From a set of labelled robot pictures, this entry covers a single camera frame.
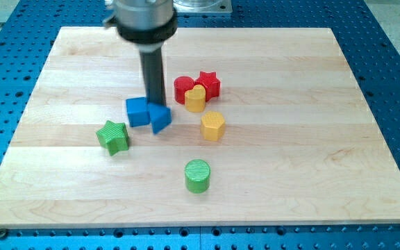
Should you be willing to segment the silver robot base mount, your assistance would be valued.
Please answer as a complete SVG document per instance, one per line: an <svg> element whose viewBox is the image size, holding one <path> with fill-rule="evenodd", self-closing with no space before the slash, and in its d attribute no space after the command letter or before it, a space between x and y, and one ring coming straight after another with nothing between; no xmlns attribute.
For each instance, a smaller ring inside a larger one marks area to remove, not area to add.
<svg viewBox="0 0 400 250"><path fill-rule="evenodd" d="M231 13L231 0L173 0L180 13Z"/></svg>

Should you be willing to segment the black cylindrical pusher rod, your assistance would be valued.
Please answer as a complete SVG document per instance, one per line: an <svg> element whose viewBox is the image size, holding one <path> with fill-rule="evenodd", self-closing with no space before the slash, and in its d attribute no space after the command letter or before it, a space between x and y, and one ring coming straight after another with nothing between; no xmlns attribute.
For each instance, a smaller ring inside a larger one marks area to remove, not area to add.
<svg viewBox="0 0 400 250"><path fill-rule="evenodd" d="M166 105L162 42L138 46L148 102Z"/></svg>

